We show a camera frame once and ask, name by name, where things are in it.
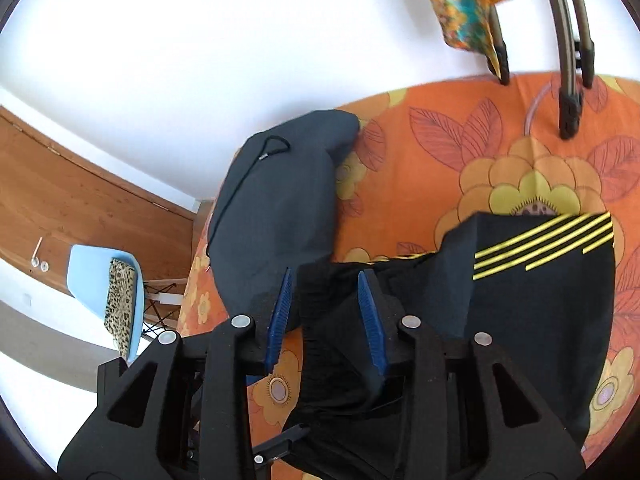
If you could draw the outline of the wooden door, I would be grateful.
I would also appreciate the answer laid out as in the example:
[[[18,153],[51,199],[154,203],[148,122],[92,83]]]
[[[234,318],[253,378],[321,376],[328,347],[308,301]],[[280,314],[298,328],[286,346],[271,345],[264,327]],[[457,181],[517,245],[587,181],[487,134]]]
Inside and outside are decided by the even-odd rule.
[[[1,112],[1,258],[59,292],[70,250],[134,255],[145,280],[186,284],[194,214],[73,154]]]

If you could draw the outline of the light blue chair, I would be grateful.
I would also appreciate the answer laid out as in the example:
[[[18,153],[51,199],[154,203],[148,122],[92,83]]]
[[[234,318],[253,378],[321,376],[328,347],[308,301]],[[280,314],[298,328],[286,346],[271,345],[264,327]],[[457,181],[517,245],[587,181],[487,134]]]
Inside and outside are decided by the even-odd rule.
[[[186,286],[184,278],[143,277],[140,264],[129,252],[107,247],[76,244],[70,248],[66,275],[66,288],[86,309],[104,324],[108,286],[108,268],[112,259],[120,259],[136,269],[136,310],[129,360],[138,355],[140,341],[151,341],[163,330],[174,327],[171,319],[181,304],[180,288]]]

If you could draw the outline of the leopard print cushion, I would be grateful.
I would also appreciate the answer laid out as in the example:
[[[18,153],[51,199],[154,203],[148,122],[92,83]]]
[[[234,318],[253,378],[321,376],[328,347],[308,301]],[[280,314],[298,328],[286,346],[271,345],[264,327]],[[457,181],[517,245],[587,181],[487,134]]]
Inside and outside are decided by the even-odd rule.
[[[108,268],[108,286],[104,327],[113,337],[120,356],[129,360],[134,331],[137,291],[136,269],[124,260],[112,259]]]

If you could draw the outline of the black sport pants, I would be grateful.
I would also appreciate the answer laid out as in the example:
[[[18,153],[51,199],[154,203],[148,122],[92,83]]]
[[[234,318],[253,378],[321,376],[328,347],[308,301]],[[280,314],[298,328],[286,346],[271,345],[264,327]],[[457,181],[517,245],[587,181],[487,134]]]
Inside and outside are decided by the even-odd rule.
[[[406,373],[372,364],[357,301],[371,270],[382,292],[443,340],[486,333],[530,381],[580,452],[610,340],[615,281],[611,216],[476,214],[434,254],[372,264],[303,266],[295,291],[303,370],[288,426],[309,427],[288,463],[322,479],[394,476]]]

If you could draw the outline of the folded dark grey garment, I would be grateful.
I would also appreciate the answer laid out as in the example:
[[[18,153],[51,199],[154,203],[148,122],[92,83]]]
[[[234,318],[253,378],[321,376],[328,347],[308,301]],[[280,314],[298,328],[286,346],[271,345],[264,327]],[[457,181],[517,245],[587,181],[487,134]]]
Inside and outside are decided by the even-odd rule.
[[[349,112],[316,110],[242,146],[217,197],[206,249],[228,315],[265,324],[284,272],[332,254],[336,170],[359,130]]]

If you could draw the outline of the orange floral bedspread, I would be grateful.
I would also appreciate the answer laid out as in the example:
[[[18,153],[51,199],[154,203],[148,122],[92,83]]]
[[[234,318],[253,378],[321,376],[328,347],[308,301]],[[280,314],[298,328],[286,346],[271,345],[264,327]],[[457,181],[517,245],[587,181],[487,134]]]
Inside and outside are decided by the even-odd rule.
[[[349,104],[359,138],[337,170],[338,261],[439,248],[471,214],[596,214],[615,229],[615,314],[582,455],[594,462],[639,396],[639,86],[602,76],[578,135],[558,133],[551,74],[424,84]]]

